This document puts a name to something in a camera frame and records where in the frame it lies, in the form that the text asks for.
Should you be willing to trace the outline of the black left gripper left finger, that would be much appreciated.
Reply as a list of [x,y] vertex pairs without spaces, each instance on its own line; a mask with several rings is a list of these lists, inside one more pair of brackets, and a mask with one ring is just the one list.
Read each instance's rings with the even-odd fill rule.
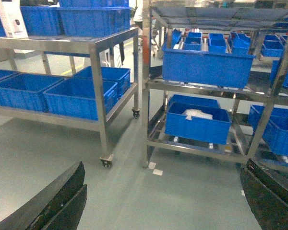
[[75,230],[87,202],[79,161],[0,222],[0,230]]

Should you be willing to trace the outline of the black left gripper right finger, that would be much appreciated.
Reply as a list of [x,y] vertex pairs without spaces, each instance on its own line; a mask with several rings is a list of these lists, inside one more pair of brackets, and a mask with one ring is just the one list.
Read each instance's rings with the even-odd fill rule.
[[240,182],[251,212],[263,230],[288,230],[288,178],[248,159]]

